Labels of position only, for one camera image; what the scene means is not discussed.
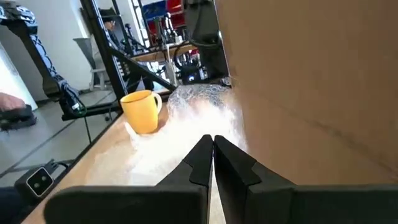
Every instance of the wooden table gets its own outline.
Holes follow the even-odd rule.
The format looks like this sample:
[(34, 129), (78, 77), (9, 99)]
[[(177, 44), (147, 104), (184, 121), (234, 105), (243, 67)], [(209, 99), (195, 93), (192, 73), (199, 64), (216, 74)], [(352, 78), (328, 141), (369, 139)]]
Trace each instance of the wooden table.
[[(177, 49), (177, 46), (170, 48), (170, 57), (174, 56), (174, 52), (176, 49)], [(196, 47), (191, 44), (183, 45), (178, 50), (178, 55), (187, 53), (189, 50), (195, 50), (195, 49), (196, 49)], [(165, 60), (162, 50), (157, 50), (156, 52), (150, 52), (150, 53), (136, 55), (132, 59), (137, 62), (156, 62), (156, 61), (160, 61), (160, 60)]]
[[(167, 118), (167, 107), (163, 104), (162, 111), (159, 114), (158, 129), (164, 126)], [(98, 165), (95, 164), (95, 158), (98, 154), (112, 150), (115, 147), (123, 147), (129, 149), (129, 151), (134, 150), (131, 146), (130, 137), (124, 127), (125, 121), (126, 118), (122, 114), (22, 223), (44, 224), (43, 210), (47, 200), (56, 192), (67, 187), (85, 185), (90, 170)], [(121, 155), (120, 158), (118, 158), (118, 163), (122, 164), (122, 161), (126, 160), (126, 158), (127, 157)]]

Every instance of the crumpled plastic bag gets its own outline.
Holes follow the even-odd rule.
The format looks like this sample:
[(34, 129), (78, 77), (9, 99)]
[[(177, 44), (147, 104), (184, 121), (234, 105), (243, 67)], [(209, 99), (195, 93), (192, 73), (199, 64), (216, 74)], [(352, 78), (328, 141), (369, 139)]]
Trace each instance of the crumpled plastic bag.
[[(246, 151), (242, 112), (232, 89), (219, 85), (180, 86), (170, 95), (167, 109), (169, 118), (165, 126), (154, 134), (138, 135), (128, 123), (125, 124), (131, 137), (131, 151), (134, 149), (135, 153), (129, 155), (127, 149), (115, 152), (130, 157), (128, 166), (119, 171), (128, 177), (120, 178), (120, 184), (156, 185), (176, 168), (204, 134), (210, 134), (212, 137), (222, 135)], [(110, 158), (112, 155), (102, 155), (96, 162), (107, 164), (109, 167), (112, 162), (106, 160)], [(113, 174), (115, 177), (118, 176), (117, 171)], [(112, 177), (101, 175), (98, 178)], [(211, 223), (224, 223), (214, 174), (211, 207)]]

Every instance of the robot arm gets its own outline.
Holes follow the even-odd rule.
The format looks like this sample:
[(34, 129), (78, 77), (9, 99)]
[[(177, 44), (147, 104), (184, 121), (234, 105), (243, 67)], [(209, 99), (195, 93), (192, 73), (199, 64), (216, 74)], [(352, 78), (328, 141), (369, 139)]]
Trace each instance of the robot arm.
[(7, 26), (24, 43), (43, 77), (44, 93), (50, 99), (59, 101), (64, 114), (83, 114), (85, 107), (78, 98), (78, 92), (57, 73), (37, 35), (33, 13), (16, 2), (0, 0), (0, 25)]

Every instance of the cardboard box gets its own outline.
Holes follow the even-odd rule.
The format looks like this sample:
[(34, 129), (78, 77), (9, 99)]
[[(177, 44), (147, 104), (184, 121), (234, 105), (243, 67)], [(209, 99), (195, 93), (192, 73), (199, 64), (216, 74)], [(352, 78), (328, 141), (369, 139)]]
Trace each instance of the cardboard box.
[(398, 181), (398, 1), (216, 1), (250, 151), (296, 184)]

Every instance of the white floor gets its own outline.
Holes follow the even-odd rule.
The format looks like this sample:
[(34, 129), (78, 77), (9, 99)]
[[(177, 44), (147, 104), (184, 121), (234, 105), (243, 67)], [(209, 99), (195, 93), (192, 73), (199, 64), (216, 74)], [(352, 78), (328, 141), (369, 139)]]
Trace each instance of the white floor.
[[(112, 91), (94, 91), (80, 98), (86, 106), (116, 99)], [(51, 159), (73, 160), (89, 144), (84, 119), (62, 121), (58, 103), (48, 103), (34, 113), (36, 125), (0, 132), (0, 187), (13, 186), (29, 167)], [(92, 139), (110, 123), (105, 121), (104, 115), (87, 117), (87, 122)]]

